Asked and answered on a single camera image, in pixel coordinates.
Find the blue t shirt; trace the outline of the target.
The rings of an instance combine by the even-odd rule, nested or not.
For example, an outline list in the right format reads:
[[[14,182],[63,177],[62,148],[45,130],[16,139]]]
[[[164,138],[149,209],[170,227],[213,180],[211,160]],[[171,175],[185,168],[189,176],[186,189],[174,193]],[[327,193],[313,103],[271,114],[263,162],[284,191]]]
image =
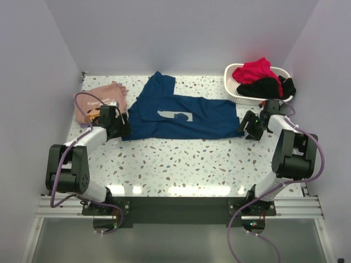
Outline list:
[[[131,134],[124,141],[227,139],[244,135],[235,103],[174,94],[174,77],[154,73],[128,110]]]

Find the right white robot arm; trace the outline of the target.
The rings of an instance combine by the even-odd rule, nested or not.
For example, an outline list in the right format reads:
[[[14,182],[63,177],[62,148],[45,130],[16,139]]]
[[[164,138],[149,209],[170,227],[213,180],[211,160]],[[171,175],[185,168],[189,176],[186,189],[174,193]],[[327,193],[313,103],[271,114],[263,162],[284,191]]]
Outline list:
[[[286,186],[310,179],[315,168],[318,137],[303,132],[285,113],[283,101],[267,100],[257,115],[247,111],[240,123],[239,132],[247,132],[247,140],[259,141],[264,132],[278,137],[271,161],[271,172],[247,191],[241,205],[250,215],[257,215],[269,207]]]

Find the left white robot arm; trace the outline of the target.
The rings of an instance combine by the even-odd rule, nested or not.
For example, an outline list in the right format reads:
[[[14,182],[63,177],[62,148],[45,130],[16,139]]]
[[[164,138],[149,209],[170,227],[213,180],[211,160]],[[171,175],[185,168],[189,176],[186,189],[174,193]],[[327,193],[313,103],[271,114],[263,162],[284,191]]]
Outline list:
[[[77,197],[93,201],[101,215],[112,212],[114,205],[110,190],[90,179],[88,157],[100,145],[115,138],[131,134],[128,114],[116,106],[102,106],[100,113],[84,133],[65,143],[54,144],[49,149],[46,188],[51,192],[50,206],[62,204],[55,201],[57,193],[67,193],[66,199]]]

